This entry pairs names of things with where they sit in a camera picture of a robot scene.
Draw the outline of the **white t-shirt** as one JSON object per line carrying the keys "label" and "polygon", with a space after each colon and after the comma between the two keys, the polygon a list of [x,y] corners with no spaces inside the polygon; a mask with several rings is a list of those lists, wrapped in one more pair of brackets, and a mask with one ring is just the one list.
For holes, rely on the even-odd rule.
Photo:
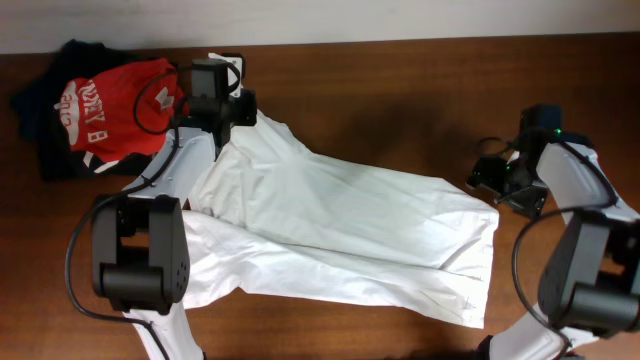
{"label": "white t-shirt", "polygon": [[189,205],[186,308],[241,289],[484,324],[499,215],[441,178],[313,153],[260,116]]}

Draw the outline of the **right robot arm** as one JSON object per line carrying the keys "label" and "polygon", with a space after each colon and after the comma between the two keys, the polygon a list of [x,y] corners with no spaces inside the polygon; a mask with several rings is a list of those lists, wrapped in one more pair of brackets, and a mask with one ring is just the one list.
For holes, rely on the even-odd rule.
{"label": "right robot arm", "polygon": [[[528,217],[511,254],[511,276],[526,313],[486,337],[476,359],[573,359],[575,349],[639,330],[639,214],[615,191],[591,141],[559,128],[528,128],[482,153],[467,184],[490,190]],[[560,217],[565,229],[531,303],[519,255],[529,231]]]}

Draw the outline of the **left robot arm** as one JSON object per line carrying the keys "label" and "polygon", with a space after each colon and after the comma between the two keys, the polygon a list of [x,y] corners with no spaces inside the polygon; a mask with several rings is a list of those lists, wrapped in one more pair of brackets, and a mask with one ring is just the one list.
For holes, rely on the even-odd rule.
{"label": "left robot arm", "polygon": [[92,282],[111,319],[132,325],[151,359],[203,359],[182,299],[190,279],[183,208],[235,126],[257,120],[254,91],[226,99],[191,97],[182,126],[169,125],[160,152],[122,194],[91,216]]}

